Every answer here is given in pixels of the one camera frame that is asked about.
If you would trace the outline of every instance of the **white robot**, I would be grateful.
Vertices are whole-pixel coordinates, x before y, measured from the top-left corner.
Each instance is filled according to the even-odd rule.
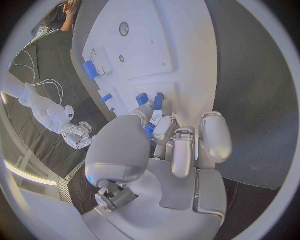
[[[195,160],[195,129],[180,127],[172,103],[162,102],[162,118],[153,131],[155,158],[144,128],[155,110],[148,101],[129,115],[108,123],[95,137],[86,122],[70,123],[74,111],[37,94],[35,87],[8,74],[3,91],[32,109],[47,129],[62,134],[75,149],[90,146],[85,160],[88,181],[100,191],[93,211],[85,214],[91,231],[104,239],[213,239],[223,224],[227,196],[221,174],[214,170],[232,153],[225,119],[204,114]],[[107,224],[116,231],[111,231]]]

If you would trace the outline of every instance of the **person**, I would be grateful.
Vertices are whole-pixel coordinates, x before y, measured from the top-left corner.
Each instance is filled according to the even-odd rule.
[[[50,29],[70,31],[79,10],[78,0],[63,1],[52,9],[44,19],[44,26]]]

